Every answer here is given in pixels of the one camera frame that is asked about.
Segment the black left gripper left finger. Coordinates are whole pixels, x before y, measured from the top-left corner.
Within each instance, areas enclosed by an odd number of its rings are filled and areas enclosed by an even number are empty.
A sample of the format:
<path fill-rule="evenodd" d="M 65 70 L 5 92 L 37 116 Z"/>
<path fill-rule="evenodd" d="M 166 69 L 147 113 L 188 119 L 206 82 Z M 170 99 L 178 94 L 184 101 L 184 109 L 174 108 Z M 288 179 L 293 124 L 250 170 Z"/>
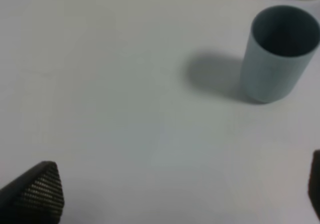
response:
<path fill-rule="evenodd" d="M 42 161 L 0 190 L 2 224 L 58 224 L 65 206 L 58 166 Z"/>

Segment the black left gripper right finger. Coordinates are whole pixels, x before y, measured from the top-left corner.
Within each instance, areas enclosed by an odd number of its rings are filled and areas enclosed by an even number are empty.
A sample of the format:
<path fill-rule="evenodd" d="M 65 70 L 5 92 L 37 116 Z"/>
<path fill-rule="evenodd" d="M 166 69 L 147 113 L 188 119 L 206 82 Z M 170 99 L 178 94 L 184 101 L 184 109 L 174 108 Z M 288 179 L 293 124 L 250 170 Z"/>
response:
<path fill-rule="evenodd" d="M 318 219 L 320 219 L 320 151 L 315 150 L 312 157 L 308 181 L 308 197 Z"/>

